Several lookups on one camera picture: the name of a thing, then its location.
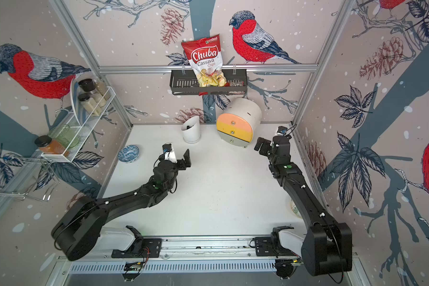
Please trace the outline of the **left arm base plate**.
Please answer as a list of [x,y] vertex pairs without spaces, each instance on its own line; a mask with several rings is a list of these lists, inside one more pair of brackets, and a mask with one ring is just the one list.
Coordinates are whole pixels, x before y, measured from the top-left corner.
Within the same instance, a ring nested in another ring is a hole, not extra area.
[[142,238],[136,239],[127,250],[113,250],[112,258],[158,258],[162,248],[161,238]]

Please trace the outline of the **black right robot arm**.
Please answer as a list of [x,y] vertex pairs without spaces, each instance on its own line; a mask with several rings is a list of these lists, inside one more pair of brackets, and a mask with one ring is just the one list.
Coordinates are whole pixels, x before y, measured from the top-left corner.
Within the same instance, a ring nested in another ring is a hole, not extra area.
[[352,270],[352,231],[328,213],[306,183],[303,172],[291,161],[290,140],[277,135],[272,140],[257,139],[255,150],[269,160],[269,170],[290,196],[305,223],[300,237],[292,227],[275,227],[269,243],[257,248],[258,256],[299,257],[312,276]]

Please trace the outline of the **round white drawer cabinet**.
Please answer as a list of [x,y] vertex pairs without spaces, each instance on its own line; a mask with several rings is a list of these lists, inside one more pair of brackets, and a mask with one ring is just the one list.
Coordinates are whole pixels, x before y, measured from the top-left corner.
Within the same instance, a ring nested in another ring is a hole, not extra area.
[[261,108],[254,101],[235,98],[216,120],[218,135],[231,145],[246,148],[261,117]]

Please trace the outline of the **grey bottom drawer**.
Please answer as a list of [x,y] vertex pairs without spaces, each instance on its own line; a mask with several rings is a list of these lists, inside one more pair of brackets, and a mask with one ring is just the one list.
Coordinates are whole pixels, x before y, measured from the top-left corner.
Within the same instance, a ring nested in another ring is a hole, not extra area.
[[249,142],[244,141],[244,140],[239,139],[239,138],[236,138],[234,136],[231,136],[231,135],[223,133],[223,132],[218,131],[218,135],[220,136],[221,139],[223,139],[227,143],[234,145],[234,146],[237,146],[237,147],[246,148],[249,145]]

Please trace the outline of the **pink top drawer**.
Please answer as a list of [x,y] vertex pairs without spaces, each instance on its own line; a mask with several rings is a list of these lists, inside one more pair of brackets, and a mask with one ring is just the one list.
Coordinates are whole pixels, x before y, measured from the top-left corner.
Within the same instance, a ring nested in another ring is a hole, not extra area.
[[253,132],[253,128],[247,120],[231,113],[222,113],[217,118],[217,123],[225,123],[229,126],[237,127],[247,132]]

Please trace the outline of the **yellow drawer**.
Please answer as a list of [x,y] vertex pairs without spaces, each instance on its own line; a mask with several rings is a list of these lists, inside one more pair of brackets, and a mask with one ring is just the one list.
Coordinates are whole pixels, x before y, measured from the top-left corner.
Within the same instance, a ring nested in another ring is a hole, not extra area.
[[216,123],[217,130],[236,138],[242,139],[247,142],[251,142],[253,139],[253,132],[247,132],[240,128],[229,126],[225,123]]

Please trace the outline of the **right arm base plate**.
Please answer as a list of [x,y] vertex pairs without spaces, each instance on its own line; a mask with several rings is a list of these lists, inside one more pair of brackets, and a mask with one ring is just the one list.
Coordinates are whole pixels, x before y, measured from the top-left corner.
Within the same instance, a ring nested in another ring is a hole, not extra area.
[[252,239],[257,257],[283,257],[295,256],[291,250],[280,249],[272,242],[271,237],[255,237]]

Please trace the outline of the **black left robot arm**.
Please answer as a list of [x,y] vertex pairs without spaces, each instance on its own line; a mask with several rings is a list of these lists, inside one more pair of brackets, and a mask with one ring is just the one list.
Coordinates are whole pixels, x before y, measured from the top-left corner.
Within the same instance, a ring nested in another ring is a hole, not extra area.
[[54,247],[70,261],[78,260],[94,248],[106,223],[138,209],[153,207],[173,194],[179,171],[191,167],[190,151],[186,150],[176,162],[165,159],[163,154],[158,161],[153,176],[133,191],[103,199],[83,196],[76,201],[51,231]]

